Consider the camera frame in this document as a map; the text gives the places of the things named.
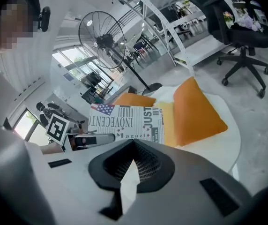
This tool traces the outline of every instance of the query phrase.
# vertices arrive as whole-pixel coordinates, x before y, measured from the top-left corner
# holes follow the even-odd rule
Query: black chair
[[[268,64],[246,56],[246,49],[249,50],[249,55],[254,56],[254,48],[267,48],[268,47],[268,27],[262,25],[263,32],[255,32],[253,30],[237,27],[235,29],[228,29],[223,13],[232,13],[230,7],[224,0],[190,0],[195,4],[206,16],[208,21],[209,33],[218,41],[228,45],[233,44],[237,48],[241,48],[240,56],[224,56],[220,57],[218,64],[221,65],[223,60],[237,62],[234,67],[226,74],[222,80],[224,86],[228,85],[228,78],[234,74],[238,69],[247,67],[252,74],[257,78],[262,86],[258,95],[263,98],[265,95],[266,85],[259,75],[258,71],[253,65],[259,65],[265,68],[264,73],[268,75]]]

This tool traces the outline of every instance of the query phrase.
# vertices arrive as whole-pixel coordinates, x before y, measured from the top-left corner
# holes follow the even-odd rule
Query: ceiling light
[[[90,26],[92,24],[92,20],[89,20],[88,22],[87,22],[87,26]]]

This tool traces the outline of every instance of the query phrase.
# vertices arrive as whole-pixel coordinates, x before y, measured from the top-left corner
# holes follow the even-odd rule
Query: chair base
[[[221,65],[222,61],[235,61],[237,62],[234,67],[232,67],[232,69],[225,75],[224,79],[222,80],[222,84],[224,86],[228,85],[228,78],[230,76],[232,76],[234,73],[236,73],[240,68],[245,68],[247,67],[251,73],[256,77],[256,79],[258,80],[258,82],[261,84],[262,89],[260,90],[260,92],[258,93],[258,96],[260,98],[263,98],[265,95],[265,89],[266,89],[266,85],[263,81],[263,79],[261,78],[260,74],[258,73],[258,71],[255,69],[255,67],[253,65],[257,65],[257,66],[262,66],[265,67],[264,69],[264,73],[266,75],[268,75],[268,64],[262,61],[259,61],[257,59],[254,58],[250,58],[246,56],[246,48],[242,47],[241,48],[241,52],[240,52],[240,56],[224,56],[224,57],[219,57],[217,64]]]

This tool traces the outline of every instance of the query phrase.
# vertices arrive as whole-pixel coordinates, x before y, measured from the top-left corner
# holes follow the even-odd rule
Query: fan
[[[155,83],[148,86],[124,59],[126,52],[125,36],[118,21],[102,11],[88,13],[79,26],[79,40],[88,57],[97,56],[99,65],[115,69],[124,63],[145,86],[143,93],[155,91],[162,87]]]

